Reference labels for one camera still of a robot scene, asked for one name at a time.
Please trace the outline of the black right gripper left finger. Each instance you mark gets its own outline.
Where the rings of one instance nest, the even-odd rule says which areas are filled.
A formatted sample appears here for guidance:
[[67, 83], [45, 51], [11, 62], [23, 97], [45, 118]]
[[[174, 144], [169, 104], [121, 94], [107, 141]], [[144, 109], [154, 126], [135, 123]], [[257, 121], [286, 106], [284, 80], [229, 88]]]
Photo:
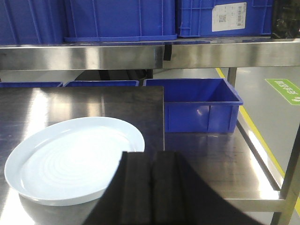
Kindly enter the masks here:
[[150, 225], [151, 166], [143, 152], [123, 152], [108, 188], [85, 225]]

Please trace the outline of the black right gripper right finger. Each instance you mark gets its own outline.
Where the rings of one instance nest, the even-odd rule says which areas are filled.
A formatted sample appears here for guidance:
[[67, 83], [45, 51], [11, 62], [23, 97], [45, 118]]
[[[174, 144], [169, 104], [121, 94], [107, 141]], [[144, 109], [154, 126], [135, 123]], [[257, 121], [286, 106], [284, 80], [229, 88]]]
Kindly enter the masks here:
[[210, 188], [181, 154], [158, 152], [152, 177], [154, 224], [245, 224], [245, 214]]

